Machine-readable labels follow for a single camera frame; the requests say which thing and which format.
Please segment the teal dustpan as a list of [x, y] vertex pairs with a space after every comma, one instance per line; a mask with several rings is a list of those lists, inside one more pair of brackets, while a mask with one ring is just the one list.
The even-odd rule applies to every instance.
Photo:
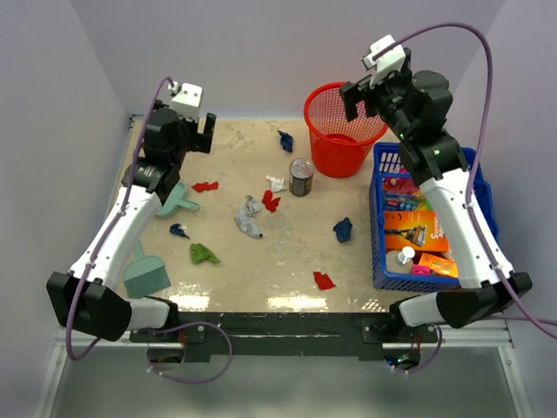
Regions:
[[198, 211], [201, 208], [200, 204], [188, 200], [187, 191], [187, 184], [179, 180], [172, 188], [168, 198], [158, 210], [156, 216], [162, 219], [170, 218], [179, 209], [186, 209], [194, 212]]

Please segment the teal hand brush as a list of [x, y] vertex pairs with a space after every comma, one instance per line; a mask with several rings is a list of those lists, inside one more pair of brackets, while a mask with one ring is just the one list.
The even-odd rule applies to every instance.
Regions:
[[171, 285], [164, 261], [155, 255], [146, 255], [138, 241], [135, 259], [124, 270], [124, 287], [131, 299], [142, 299], [165, 290]]

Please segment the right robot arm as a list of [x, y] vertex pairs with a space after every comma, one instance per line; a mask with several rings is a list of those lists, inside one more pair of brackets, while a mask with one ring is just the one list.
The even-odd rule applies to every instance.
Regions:
[[341, 85], [346, 119], [354, 120], [363, 103], [367, 116], [380, 117], [397, 135], [400, 161], [432, 205], [459, 270], [460, 289], [391, 305], [390, 336], [406, 342], [433, 323], [462, 328], [519, 302], [533, 283], [500, 250], [473, 193], [475, 174], [444, 128], [453, 102], [448, 81], [434, 71], [394, 71], [376, 85], [370, 80]]

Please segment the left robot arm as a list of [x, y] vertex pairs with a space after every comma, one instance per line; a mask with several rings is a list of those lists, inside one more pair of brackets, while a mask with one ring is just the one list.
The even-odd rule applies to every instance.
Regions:
[[60, 326], [109, 341], [143, 328], [161, 341], [178, 336], [180, 320], [174, 303], [153, 297], [125, 299], [117, 289], [143, 230], [178, 183], [186, 153], [210, 152], [216, 121], [215, 114], [207, 114], [200, 131], [197, 121], [167, 105], [151, 113], [143, 143], [134, 151], [114, 206], [97, 235], [67, 272], [54, 272], [47, 280]]

